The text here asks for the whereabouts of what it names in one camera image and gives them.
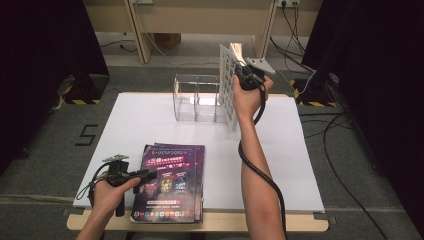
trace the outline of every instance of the acrylic divider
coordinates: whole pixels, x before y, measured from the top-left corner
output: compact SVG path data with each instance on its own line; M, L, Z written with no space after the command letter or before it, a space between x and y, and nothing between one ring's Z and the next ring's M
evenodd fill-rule
M175 76L173 100L177 121L226 123L218 98L219 76Z

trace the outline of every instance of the stack of books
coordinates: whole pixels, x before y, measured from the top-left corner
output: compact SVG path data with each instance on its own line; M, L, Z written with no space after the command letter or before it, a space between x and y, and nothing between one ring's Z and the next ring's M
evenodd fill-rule
M141 169L156 171L157 179L135 195L131 221L202 222L204 158L204 145L146 145Z

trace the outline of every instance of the hand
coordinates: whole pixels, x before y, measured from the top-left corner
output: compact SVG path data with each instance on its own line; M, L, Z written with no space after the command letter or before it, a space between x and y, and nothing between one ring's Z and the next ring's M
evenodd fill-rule
M274 85L274 82L267 76L264 77L265 82L265 96L268 98L268 91ZM241 118L253 118L253 115L256 113L258 108L261 106L261 96L259 89L254 89L251 91L245 91L240 87L240 80L237 75L233 77L234 81L234 99L233 106L237 112L239 119Z
M119 187L112 187L106 180L101 180L94 187L94 214L105 214L104 217L111 218L115 209L121 202L126 191L137 186L140 178L132 178Z

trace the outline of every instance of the person's right arm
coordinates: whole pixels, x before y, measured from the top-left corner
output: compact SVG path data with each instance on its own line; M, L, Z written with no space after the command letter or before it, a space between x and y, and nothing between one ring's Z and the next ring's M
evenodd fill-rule
M272 85L272 80L266 78L266 89L269 90ZM272 179L253 121L253 116L260 106L259 90L242 90L238 78L234 77L233 103L237 112L241 145L245 156ZM241 169L241 183L246 223L251 239L285 239L280 204L275 190L244 163Z

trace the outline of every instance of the black partition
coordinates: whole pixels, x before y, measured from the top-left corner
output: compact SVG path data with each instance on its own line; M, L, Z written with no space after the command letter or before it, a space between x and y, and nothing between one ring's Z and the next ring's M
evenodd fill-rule
M82 1L0 2L0 174L36 133L73 75L108 76Z
M338 75L358 133L424 237L424 2L342 2L323 1L303 63L324 81Z

